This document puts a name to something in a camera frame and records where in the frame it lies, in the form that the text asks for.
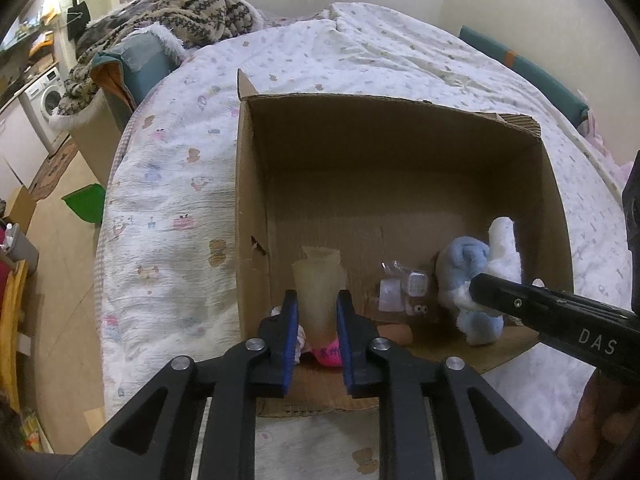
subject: blue towel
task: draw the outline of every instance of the blue towel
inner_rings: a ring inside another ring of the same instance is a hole
[[[438,298],[443,306],[456,313],[456,326],[470,345],[484,345],[496,341],[502,334],[504,319],[484,312],[457,309],[452,301],[454,292],[477,276],[486,267],[489,246],[470,236],[453,240],[436,261]]]

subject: hand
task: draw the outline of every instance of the hand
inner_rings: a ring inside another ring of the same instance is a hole
[[[620,401],[637,389],[607,379],[596,370],[584,388],[575,420],[558,449],[558,458],[577,480],[593,473],[594,458],[601,444],[622,444],[640,416],[640,398],[630,410],[619,411]]]

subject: blue gripper pad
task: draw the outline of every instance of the blue gripper pad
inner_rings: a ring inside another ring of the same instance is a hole
[[[336,304],[337,323],[338,323],[338,344],[340,345],[340,358],[342,360],[342,378],[347,392],[351,394],[354,383],[353,363],[351,361],[351,342],[349,333],[347,332],[347,324],[345,321],[345,307],[342,305],[340,294]]]
[[[280,313],[285,319],[288,318],[285,345],[283,349],[282,387],[284,393],[289,391],[293,378],[293,367],[295,366],[296,343],[298,342],[298,296],[295,291],[288,290]]]

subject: white cabinet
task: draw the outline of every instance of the white cabinet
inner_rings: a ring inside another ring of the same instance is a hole
[[[0,114],[0,155],[27,188],[49,155],[18,99]]]
[[[17,187],[20,187],[20,181],[9,168],[6,160],[0,156],[0,198],[7,200]]]

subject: pink fabric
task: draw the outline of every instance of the pink fabric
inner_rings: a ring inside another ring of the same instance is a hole
[[[322,365],[327,367],[339,367],[342,366],[342,359],[340,357],[340,344],[336,339],[333,343],[319,350],[312,349],[311,353],[315,356],[316,360]]]
[[[584,102],[587,102],[587,98],[582,92],[578,90],[578,94],[580,94],[580,97]],[[622,186],[624,186],[626,181],[629,180],[629,175],[631,174],[631,169],[633,168],[634,163],[631,161],[619,166],[616,161],[613,160],[611,152],[604,145],[604,139],[598,132],[596,117],[591,107],[589,108],[587,119],[577,127],[577,130],[591,146],[602,154],[605,160],[609,163],[610,169],[614,173],[616,179],[620,181]]]

